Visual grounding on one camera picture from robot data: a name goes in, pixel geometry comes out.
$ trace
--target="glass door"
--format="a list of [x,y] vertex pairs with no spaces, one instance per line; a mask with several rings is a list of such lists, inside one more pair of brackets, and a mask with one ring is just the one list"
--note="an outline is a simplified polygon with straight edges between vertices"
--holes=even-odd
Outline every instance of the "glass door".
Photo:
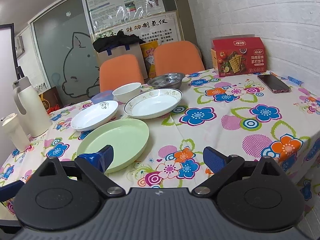
[[99,65],[81,0],[66,0],[34,22],[43,66],[64,105],[100,92]]

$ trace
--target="white plate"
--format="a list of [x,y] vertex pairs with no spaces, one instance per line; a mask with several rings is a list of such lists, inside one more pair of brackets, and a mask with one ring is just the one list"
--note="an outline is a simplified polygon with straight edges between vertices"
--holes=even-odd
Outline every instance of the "white plate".
[[88,131],[107,123],[117,112],[117,101],[103,101],[89,106],[71,120],[71,127],[77,131]]
[[151,119],[172,111],[182,93],[173,88],[155,89],[132,98],[124,106],[127,115],[137,119]]

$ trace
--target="chair backrest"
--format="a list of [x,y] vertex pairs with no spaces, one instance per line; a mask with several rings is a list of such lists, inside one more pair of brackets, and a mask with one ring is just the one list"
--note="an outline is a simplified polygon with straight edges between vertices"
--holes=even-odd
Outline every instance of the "chair backrest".
[[105,61],[100,67],[100,92],[115,90],[133,82],[144,84],[135,55],[126,54],[114,57]]
[[157,76],[181,72],[191,74],[204,70],[196,46],[190,41],[177,41],[162,44],[154,52]]

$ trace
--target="smartphone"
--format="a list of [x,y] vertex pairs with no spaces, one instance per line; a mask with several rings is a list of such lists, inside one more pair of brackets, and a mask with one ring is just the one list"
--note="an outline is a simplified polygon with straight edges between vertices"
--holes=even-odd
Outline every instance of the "smartphone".
[[291,89],[274,75],[259,75],[258,78],[273,92],[285,93]]

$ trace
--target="table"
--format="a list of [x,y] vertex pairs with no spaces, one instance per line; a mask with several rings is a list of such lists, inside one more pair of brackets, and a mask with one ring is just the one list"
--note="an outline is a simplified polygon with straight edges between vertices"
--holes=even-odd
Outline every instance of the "table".
[[[250,161],[270,155],[297,184],[309,212],[320,192],[320,98],[296,79],[278,78],[291,86],[291,93],[273,94],[257,74],[220,78],[211,69],[187,75],[180,104],[169,114],[145,120],[150,136],[141,157],[108,176],[127,192],[130,187],[191,190],[213,175],[202,158],[206,146]],[[49,130],[33,138],[25,152],[14,150],[8,157],[0,170],[0,186],[17,179],[25,182],[48,156],[74,160],[90,132],[73,130],[70,121],[91,104],[51,113]],[[125,117],[120,103],[113,120]],[[5,205],[13,212],[11,201]]]

